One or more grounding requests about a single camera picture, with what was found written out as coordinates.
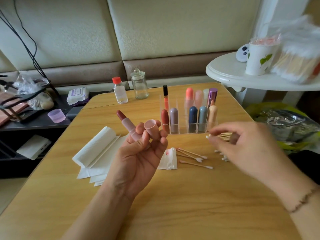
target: white cup with green leaves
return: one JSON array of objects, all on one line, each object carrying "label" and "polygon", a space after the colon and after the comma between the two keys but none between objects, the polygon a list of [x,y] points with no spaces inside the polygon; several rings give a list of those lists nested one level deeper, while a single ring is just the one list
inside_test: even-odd
[{"label": "white cup with green leaves", "polygon": [[266,73],[277,52],[279,44],[259,45],[249,44],[246,74],[260,76]]}]

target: black cap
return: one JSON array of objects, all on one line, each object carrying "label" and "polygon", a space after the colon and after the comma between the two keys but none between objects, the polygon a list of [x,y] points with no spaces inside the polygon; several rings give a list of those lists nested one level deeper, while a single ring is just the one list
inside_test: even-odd
[{"label": "black cap", "polygon": [[168,96],[168,86],[163,85],[163,96]]}]

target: floor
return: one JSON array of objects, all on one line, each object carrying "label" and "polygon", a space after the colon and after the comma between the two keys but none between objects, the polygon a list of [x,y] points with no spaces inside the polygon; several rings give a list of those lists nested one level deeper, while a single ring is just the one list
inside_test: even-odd
[{"label": "floor", "polygon": [[26,177],[0,179],[0,215],[16,196]]}]

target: bracelet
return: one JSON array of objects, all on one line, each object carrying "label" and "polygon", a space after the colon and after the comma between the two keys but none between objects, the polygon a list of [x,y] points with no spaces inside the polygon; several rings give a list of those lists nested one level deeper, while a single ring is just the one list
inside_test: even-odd
[{"label": "bracelet", "polygon": [[293,209],[293,210],[289,210],[289,213],[295,213],[297,212],[303,205],[305,205],[306,203],[308,203],[309,198],[314,195],[317,191],[320,190],[320,186],[312,189],[309,193],[307,193],[302,200],[299,201],[299,204]]}]

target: wooden table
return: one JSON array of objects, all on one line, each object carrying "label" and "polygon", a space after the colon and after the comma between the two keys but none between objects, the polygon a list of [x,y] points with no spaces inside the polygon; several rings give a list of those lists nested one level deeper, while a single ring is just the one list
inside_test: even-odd
[{"label": "wooden table", "polygon": [[[183,94],[187,87],[168,87],[169,95]],[[251,120],[222,85],[192,87],[218,88],[219,123]],[[128,91],[129,102],[123,105],[117,104],[114,94],[92,98],[0,216],[0,238],[60,238],[98,190],[89,178],[76,179],[80,167],[71,158],[104,126],[117,134],[128,133],[116,116],[118,109],[135,124],[159,119],[162,88],[149,92],[148,99],[136,100]],[[209,159],[203,164],[214,170],[185,164],[178,170],[157,170],[134,201],[119,239],[300,239],[276,196],[222,161],[205,134],[171,135],[168,141],[169,148],[206,155]]]}]

